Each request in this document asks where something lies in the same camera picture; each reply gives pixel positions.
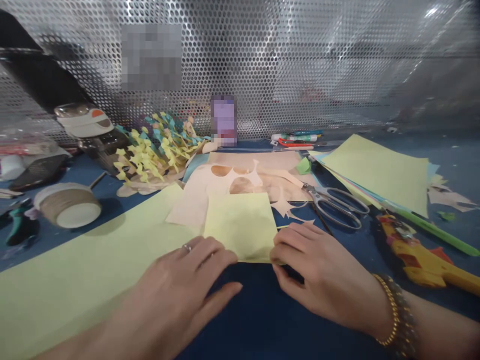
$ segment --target gold bracelet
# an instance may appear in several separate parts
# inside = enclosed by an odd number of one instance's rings
[[[384,347],[392,349],[397,359],[415,358],[419,338],[415,329],[415,319],[402,289],[389,276],[372,275],[385,291],[393,314],[393,329],[390,335],[385,341],[376,340]]]
[[[375,338],[382,346],[387,347],[391,343],[393,343],[395,338],[397,337],[397,330],[399,328],[399,323],[400,323],[399,308],[395,303],[394,295],[392,294],[389,287],[387,286],[387,283],[377,274],[372,274],[372,275],[375,277],[375,279],[378,280],[378,282],[383,287],[383,290],[385,291],[386,296],[388,297],[388,301],[390,302],[390,307],[393,313],[393,329],[391,330],[390,336],[385,341],[381,341]]]

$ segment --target table surface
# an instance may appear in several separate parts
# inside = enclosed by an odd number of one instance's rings
[[[440,165],[438,174],[448,180],[454,191],[480,203],[480,141],[469,132],[456,133],[366,133],[363,135],[381,145],[403,154],[429,158]],[[267,148],[266,141],[242,141],[242,148]],[[62,182],[89,185],[102,170],[86,155],[73,159],[73,165],[65,173]],[[320,166],[314,173],[324,186],[342,188],[342,185]],[[5,245],[0,244],[0,271],[20,264],[32,257],[61,245],[133,208],[150,196],[139,194],[128,198],[116,196],[121,182],[106,176],[93,192],[102,204],[102,213],[93,223],[78,229],[60,229],[40,220],[40,234],[33,246],[24,252],[12,255]],[[29,191],[34,197],[39,190]],[[12,200],[0,199],[0,207]],[[437,211],[455,212],[454,222],[442,222]],[[315,219],[322,228],[319,218],[310,206],[296,210],[302,219]],[[478,210],[460,213],[451,207],[429,204],[430,219],[445,231],[457,236],[476,248],[480,248]],[[274,211],[278,226],[290,221]],[[449,286],[445,289],[428,289],[410,282],[402,270],[402,262],[387,246],[380,225],[370,216],[362,219],[358,231],[345,231],[331,223],[334,236],[370,272],[385,273],[399,285],[424,299],[480,321],[480,302],[473,294]],[[431,235],[418,231],[422,244],[433,249],[443,247],[454,264],[474,275],[480,276],[480,259],[464,255],[455,248]],[[0,230],[0,237],[7,238],[9,227]],[[230,266],[220,276],[214,288],[236,281],[243,284],[242,291],[227,308],[217,316],[200,335],[180,354],[179,359],[351,359],[359,354],[368,354],[371,359],[387,359],[391,356],[375,340],[361,333],[348,330],[319,316],[313,315],[287,296],[279,287],[269,264],[239,263]]]

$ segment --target perforated metal sheet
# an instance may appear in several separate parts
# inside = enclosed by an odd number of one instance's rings
[[[4,0],[117,123],[235,95],[240,138],[478,110],[478,12],[459,0]],[[181,91],[121,91],[121,25],[181,24]],[[58,126],[3,73],[0,115]],[[65,133],[57,140],[68,141]]]

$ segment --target scissor handle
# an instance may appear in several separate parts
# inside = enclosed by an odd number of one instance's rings
[[[311,198],[313,199],[313,204],[315,205],[315,208],[319,212],[321,212],[323,214],[323,216],[330,219],[330,221],[332,221],[335,224],[338,224],[340,226],[343,226],[343,227],[346,227],[346,228],[349,228],[349,229],[353,229],[353,230],[358,230],[362,227],[362,223],[360,222],[360,220],[355,215],[353,215],[351,212],[348,212],[344,208],[338,206],[336,203],[328,200],[327,197],[320,195],[320,193],[318,193],[316,190],[309,190],[308,193],[310,194]],[[328,212],[326,212],[325,210],[322,209],[322,207],[319,204],[320,202],[327,203],[331,208],[337,210],[341,214],[343,214],[346,217],[348,217],[349,219],[351,219],[356,224],[356,226],[352,226],[349,223],[341,222],[341,221],[337,220],[336,218],[331,216]]]
[[[356,197],[354,197],[352,194],[350,194],[346,191],[343,191],[343,190],[340,190],[340,189],[337,189],[337,188],[334,188],[334,187],[325,187],[325,188],[323,188],[323,191],[324,191],[324,195],[326,195],[331,201],[334,201],[334,202],[346,207],[348,210],[350,210],[353,213],[366,215],[370,212],[370,209],[367,205],[365,205],[363,202],[361,202]],[[358,207],[352,206],[352,205],[340,200],[338,197],[330,194],[329,192],[342,194],[344,197],[349,198],[352,203],[358,205]]]

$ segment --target yellow glue gun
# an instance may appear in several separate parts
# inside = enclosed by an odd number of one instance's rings
[[[449,283],[480,297],[480,277],[456,267],[441,247],[428,250],[405,224],[390,214],[377,219],[387,243],[405,263],[403,270],[411,281],[428,288],[445,288]]]

